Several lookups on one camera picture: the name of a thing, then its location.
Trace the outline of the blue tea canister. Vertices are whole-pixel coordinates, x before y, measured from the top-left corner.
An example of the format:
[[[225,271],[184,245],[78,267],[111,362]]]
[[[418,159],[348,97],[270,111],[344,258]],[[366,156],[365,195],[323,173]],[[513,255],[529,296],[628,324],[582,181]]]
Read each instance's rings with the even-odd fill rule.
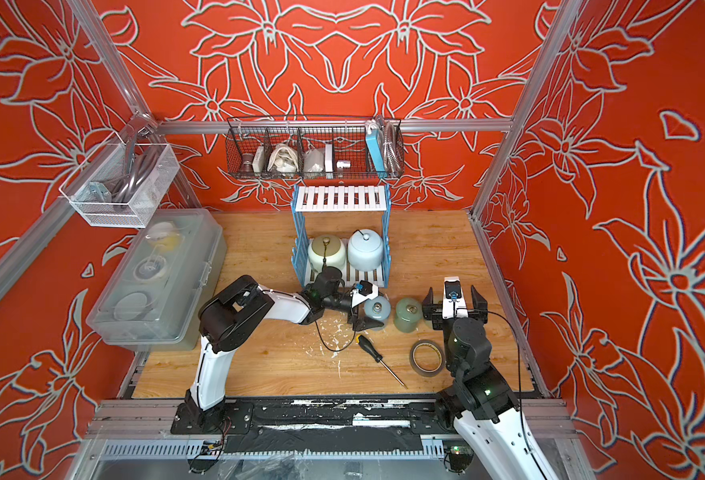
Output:
[[[364,316],[383,321],[385,328],[391,315],[391,305],[385,296],[380,295],[364,302],[363,312]]]

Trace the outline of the cream round jar with tassel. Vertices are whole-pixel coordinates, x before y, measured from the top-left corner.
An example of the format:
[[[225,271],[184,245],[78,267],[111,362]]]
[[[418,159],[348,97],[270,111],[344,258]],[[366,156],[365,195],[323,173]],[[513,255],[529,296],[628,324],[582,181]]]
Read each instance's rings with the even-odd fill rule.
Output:
[[[308,245],[308,261],[313,272],[320,273],[324,267],[346,270],[346,246],[332,234],[320,235]]]

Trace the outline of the green tea canister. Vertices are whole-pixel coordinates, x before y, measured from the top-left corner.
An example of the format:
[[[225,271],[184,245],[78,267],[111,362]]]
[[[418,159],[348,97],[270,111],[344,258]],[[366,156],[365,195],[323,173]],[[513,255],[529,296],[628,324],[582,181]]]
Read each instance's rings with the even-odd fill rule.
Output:
[[[395,306],[393,323],[402,333],[412,333],[423,320],[421,303],[413,298],[404,297]]]

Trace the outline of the pale blue round jar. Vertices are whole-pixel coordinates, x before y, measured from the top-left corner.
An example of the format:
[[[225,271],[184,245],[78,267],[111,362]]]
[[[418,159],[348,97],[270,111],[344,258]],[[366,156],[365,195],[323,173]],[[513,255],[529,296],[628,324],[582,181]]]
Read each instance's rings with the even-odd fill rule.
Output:
[[[371,229],[358,229],[348,239],[348,263],[358,271],[373,271],[381,264],[383,240]]]

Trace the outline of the blue white slatted shelf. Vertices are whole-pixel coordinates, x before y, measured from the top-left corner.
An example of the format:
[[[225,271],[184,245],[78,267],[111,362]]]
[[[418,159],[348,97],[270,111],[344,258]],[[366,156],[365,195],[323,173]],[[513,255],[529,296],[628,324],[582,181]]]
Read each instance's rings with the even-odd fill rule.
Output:
[[[389,242],[389,220],[391,216],[390,190],[387,185],[378,186],[296,186],[292,193],[292,219],[296,230],[296,241],[292,248],[292,267],[294,273],[304,286],[316,279],[316,272],[310,268],[308,261],[308,245],[312,237],[306,231],[306,214],[350,214],[350,213],[379,213],[381,227],[376,231],[383,240],[384,254],[382,264],[373,271],[358,271],[348,263],[348,239],[354,232],[344,235],[332,231],[330,228],[322,230],[322,235],[332,234],[338,236],[346,246],[346,270],[342,278],[346,286],[355,282],[366,280],[380,288],[386,288],[389,283],[391,271],[391,248]]]

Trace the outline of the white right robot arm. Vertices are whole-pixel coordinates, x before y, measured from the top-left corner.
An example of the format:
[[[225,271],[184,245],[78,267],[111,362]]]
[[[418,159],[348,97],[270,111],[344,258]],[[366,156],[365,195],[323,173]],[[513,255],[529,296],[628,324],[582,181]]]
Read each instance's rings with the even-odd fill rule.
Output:
[[[436,413],[471,447],[492,479],[556,479],[558,475],[528,426],[521,401],[491,362],[485,331],[487,301],[475,288],[465,295],[457,277],[443,282],[442,300],[430,291],[422,313],[442,332],[444,365],[452,378],[438,393]]]

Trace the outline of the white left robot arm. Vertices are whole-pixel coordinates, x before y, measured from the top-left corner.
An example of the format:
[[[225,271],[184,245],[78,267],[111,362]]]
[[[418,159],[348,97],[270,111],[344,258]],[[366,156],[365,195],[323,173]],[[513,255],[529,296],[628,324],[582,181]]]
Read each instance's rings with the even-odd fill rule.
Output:
[[[355,332],[382,326],[382,322],[358,314],[359,306],[379,296],[379,287],[361,280],[344,289],[342,272],[326,267],[314,282],[298,293],[288,293],[259,284],[242,275],[208,300],[198,311],[200,360],[184,407],[202,424],[226,399],[226,379],[236,350],[246,343],[262,321],[282,320],[312,325],[328,310],[342,312]]]

